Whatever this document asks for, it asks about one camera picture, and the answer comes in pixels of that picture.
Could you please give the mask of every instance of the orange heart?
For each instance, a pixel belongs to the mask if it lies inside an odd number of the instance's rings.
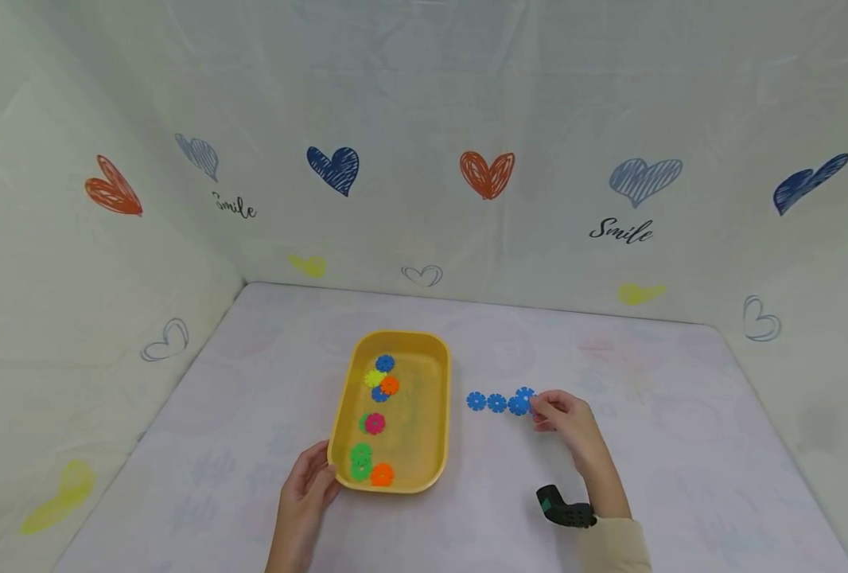
[[[112,165],[112,162],[105,157],[98,155],[96,161],[99,163],[99,168],[103,170],[103,175],[109,181],[103,181],[98,177],[87,179],[87,195],[97,205],[105,207],[112,212],[121,212],[123,215],[141,216],[143,208],[141,201],[134,194],[132,186],[128,185],[128,181],[122,176],[120,171]]]
[[[510,175],[513,175],[513,164],[516,156],[512,153],[504,153],[495,159],[491,169],[487,162],[477,151],[466,151],[459,158],[459,169],[462,177],[476,190],[482,199],[496,199],[507,183]]]

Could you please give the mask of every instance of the beige sleeve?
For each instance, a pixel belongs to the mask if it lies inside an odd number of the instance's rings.
[[[644,530],[635,520],[600,519],[577,532],[583,573],[651,573]]]

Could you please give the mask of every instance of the dark blue heart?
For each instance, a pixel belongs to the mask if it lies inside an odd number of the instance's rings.
[[[838,173],[848,162],[848,153],[836,155],[828,159],[819,170],[812,173],[811,169],[797,171],[774,189],[774,206],[780,215],[790,209],[794,203],[809,194],[812,189],[828,181],[830,176]]]
[[[357,179],[357,171],[361,168],[361,159],[351,147],[341,147],[335,151],[332,159],[327,158],[316,147],[307,150],[307,161],[312,170],[319,173],[322,181],[345,197],[351,191],[351,185]]]

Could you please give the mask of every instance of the white table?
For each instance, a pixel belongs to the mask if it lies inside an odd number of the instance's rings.
[[[585,397],[656,571],[831,573],[848,559],[713,328],[254,283],[243,290],[67,552],[60,573],[263,570],[278,489],[327,438],[357,340],[436,333],[453,352],[449,462],[414,496],[345,490],[312,571],[578,571],[537,488],[585,490],[528,416],[471,391]]]

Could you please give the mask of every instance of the plastic gear toy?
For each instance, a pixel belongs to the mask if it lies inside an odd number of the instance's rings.
[[[372,387],[370,397],[374,402],[386,402],[389,399],[389,394],[383,392],[382,385]]]
[[[519,396],[511,396],[507,407],[510,409],[510,414],[517,416],[525,416],[529,412],[529,403]]]
[[[372,448],[368,444],[360,442],[360,444],[351,448],[350,458],[352,465],[369,466],[372,460]]]
[[[502,411],[507,410],[507,399],[500,394],[491,394],[487,397],[487,407],[496,414],[501,414]]]
[[[392,372],[392,369],[395,368],[395,358],[389,356],[388,354],[383,354],[381,357],[376,358],[376,369],[380,372]]]
[[[372,467],[372,476],[370,481],[375,486],[386,488],[392,485],[392,479],[395,477],[395,471],[389,464],[376,464]]]
[[[386,418],[381,414],[370,414],[364,426],[370,435],[377,435],[386,429]]]
[[[536,391],[532,390],[532,388],[529,388],[528,386],[522,386],[518,391],[516,391],[516,396],[528,402],[529,398],[534,396],[535,393]]]
[[[379,370],[370,370],[370,372],[364,375],[364,384],[370,388],[375,388],[376,386],[379,386],[380,382],[383,381],[383,378],[386,378],[386,373],[380,372]]]
[[[399,391],[399,381],[393,378],[393,376],[386,376],[386,378],[383,378],[383,381],[380,382],[379,388],[383,391],[383,394],[393,396],[393,394]]]
[[[472,408],[474,411],[482,411],[484,410],[484,406],[487,405],[487,398],[484,397],[483,393],[472,392],[469,394],[468,398],[465,399],[465,403],[468,404],[469,408]]]
[[[370,460],[366,460],[364,463],[354,462],[351,464],[351,477],[354,481],[365,481],[366,478],[370,477],[371,472]]]

